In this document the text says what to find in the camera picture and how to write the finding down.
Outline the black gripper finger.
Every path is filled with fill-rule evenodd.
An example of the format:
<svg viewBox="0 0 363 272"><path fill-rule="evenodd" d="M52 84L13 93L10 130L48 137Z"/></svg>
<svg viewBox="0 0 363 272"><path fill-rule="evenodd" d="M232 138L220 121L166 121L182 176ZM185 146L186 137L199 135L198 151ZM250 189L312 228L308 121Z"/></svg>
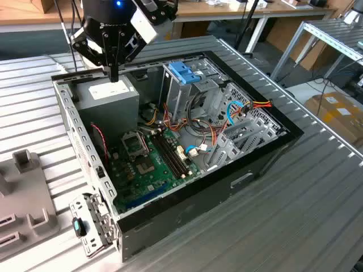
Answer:
<svg viewBox="0 0 363 272"><path fill-rule="evenodd" d="M119 67L133 60L142 49L142 37L138 32L113 33L113 82L119 81Z"/></svg>
<svg viewBox="0 0 363 272"><path fill-rule="evenodd" d="M111 51L107 51L109 49L107 46L108 34L103 32L101 34L101 38L103 45L106 46L106 49L101 49L102 52L99 53L96 49L89 46L86 33L82 27L76 31L75 34L70 36L70 45L72 49L75 49L81 56L93 65L102 67L110 81L114 82L114 58Z"/></svg>

